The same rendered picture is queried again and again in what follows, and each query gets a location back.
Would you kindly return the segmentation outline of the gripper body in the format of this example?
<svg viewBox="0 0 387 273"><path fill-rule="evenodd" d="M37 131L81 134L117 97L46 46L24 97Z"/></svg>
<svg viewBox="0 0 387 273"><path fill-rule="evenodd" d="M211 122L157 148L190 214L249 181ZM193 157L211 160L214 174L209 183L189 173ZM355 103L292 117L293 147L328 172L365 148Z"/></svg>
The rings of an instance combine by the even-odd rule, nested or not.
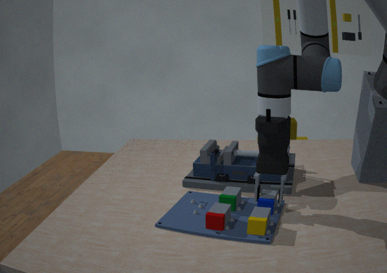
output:
<svg viewBox="0 0 387 273"><path fill-rule="evenodd" d="M258 96L260 115L255 119L259 146L256 172L286 175L289 167L287 150L290 144L291 97L264 98Z"/></svg>

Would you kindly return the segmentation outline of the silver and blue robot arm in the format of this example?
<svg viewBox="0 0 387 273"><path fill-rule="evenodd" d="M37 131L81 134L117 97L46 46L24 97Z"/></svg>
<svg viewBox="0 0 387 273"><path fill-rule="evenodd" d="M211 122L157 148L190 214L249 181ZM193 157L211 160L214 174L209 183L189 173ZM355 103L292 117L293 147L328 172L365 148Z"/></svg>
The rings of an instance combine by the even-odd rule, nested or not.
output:
<svg viewBox="0 0 387 273"><path fill-rule="evenodd" d="M374 76L374 88L387 100L387 0L364 0L384 30L383 59ZM287 46L257 48L258 96L280 99L293 90L338 92L342 66L330 57L326 0L296 0L302 56L292 55ZM279 47L280 46L280 47Z"/></svg>

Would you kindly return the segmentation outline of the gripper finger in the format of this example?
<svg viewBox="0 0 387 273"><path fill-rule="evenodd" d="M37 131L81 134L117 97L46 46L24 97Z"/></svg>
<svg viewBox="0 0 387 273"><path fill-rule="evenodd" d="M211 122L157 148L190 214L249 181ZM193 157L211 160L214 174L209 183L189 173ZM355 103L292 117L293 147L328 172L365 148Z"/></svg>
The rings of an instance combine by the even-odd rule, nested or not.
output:
<svg viewBox="0 0 387 273"><path fill-rule="evenodd" d="M253 178L255 179L255 199L254 201L257 202L258 199L259 199L259 193L260 193L260 184L259 184L259 180L260 180L260 173L257 173L255 172L255 175L253 176Z"/></svg>
<svg viewBox="0 0 387 273"><path fill-rule="evenodd" d="M287 175L282 175L281 176L281 187L280 187L280 190L279 190L279 200L278 200L278 203L282 203L282 199L283 199L283 194L284 194L284 182L286 181L286 178L287 178Z"/></svg>

